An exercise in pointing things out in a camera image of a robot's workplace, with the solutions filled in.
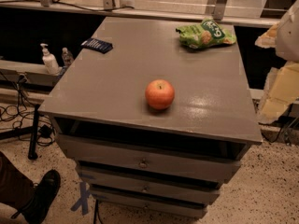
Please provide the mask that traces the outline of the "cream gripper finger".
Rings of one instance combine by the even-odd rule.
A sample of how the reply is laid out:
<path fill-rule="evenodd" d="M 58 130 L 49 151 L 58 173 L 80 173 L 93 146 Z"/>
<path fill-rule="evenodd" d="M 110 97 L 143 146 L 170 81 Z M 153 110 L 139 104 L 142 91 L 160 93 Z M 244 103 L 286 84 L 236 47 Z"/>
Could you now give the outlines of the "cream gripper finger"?
<path fill-rule="evenodd" d="M 265 33 L 260 35 L 255 45 L 263 49 L 274 48 L 276 46 L 278 24 L 272 25 Z"/>
<path fill-rule="evenodd" d="M 266 77 L 257 119 L 271 124 L 299 97 L 299 63 L 287 61 L 279 69 L 272 67 Z"/>

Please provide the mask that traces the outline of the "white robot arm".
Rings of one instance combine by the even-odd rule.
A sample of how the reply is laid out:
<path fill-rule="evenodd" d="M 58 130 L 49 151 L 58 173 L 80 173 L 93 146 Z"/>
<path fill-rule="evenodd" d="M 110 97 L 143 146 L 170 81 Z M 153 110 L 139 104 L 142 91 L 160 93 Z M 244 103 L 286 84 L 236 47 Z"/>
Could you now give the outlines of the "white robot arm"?
<path fill-rule="evenodd" d="M 279 23 L 257 38 L 255 45 L 274 48 L 276 55 L 286 61 L 281 68 L 270 69 L 258 105 L 258 122 L 271 124 L 299 98 L 299 0 Z"/>

